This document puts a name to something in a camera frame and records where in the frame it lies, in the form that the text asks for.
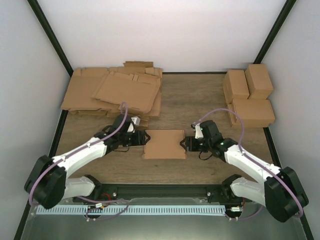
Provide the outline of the brown cardboard box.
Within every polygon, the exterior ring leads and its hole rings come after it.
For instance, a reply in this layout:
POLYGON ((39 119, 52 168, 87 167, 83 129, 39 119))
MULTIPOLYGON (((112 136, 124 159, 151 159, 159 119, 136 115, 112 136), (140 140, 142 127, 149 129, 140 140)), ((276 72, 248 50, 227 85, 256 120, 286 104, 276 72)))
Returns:
POLYGON ((186 150, 180 145, 185 138, 183 129, 147 129, 150 140, 144 146, 145 160, 184 160, 186 150))

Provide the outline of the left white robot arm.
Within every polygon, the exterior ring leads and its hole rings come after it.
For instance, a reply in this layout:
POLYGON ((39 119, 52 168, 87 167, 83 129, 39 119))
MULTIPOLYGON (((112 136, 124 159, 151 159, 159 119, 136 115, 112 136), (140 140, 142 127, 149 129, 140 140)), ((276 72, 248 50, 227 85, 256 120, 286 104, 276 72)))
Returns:
POLYGON ((24 185, 29 203, 37 202, 45 209, 69 198, 98 203, 102 196, 102 183, 90 174, 79 178, 72 178, 72 174, 88 163, 117 151, 120 146, 146 145, 151 137, 145 130, 136 129, 139 124, 139 117, 120 114, 113 124, 69 152, 54 157, 41 156, 24 185))

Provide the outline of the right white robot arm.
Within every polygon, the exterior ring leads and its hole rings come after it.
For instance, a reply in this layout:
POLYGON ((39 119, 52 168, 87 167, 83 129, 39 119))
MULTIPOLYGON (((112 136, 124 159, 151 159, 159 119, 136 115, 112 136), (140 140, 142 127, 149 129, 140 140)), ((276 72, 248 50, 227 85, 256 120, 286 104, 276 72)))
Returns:
POLYGON ((254 179, 250 181, 237 174, 227 178, 222 183, 225 200, 232 202, 236 198, 245 198, 256 202, 281 223, 303 214, 309 199, 292 168, 280 168, 249 153, 235 140, 224 138, 212 120, 191 127, 195 134, 186 136, 180 142, 185 151, 210 153, 212 157, 237 167, 254 179))

